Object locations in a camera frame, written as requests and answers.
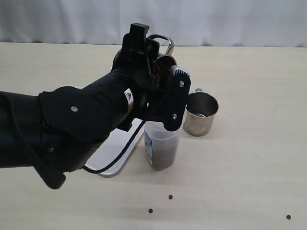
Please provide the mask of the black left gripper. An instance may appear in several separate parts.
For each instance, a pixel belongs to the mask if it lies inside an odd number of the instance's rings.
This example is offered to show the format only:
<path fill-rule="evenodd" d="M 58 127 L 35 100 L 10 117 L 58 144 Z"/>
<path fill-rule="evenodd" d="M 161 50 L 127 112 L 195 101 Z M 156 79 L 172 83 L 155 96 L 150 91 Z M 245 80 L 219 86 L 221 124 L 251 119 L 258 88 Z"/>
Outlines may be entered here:
<path fill-rule="evenodd" d="M 117 128 L 129 131 L 132 121 L 138 118 L 162 122 L 167 131 L 176 131 L 188 100 L 190 74 L 179 66 L 153 74 L 160 44 L 146 36 L 148 31 L 148 25 L 132 23 L 113 60 L 111 73 L 125 80 L 134 99 Z"/>

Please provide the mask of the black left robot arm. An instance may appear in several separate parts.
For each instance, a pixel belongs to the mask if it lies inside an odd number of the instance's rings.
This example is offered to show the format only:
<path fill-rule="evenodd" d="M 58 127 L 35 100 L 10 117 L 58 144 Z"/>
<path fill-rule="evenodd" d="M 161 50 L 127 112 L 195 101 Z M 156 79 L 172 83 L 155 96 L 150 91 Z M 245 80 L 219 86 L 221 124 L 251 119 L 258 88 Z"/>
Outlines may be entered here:
<path fill-rule="evenodd" d="M 0 93 L 0 166 L 33 167 L 59 189 L 65 173 L 99 170 L 86 162 L 115 129 L 140 119 L 180 129 L 191 85 L 172 56 L 174 42 L 132 23 L 111 71 L 84 88 L 62 86 L 37 96 Z"/>

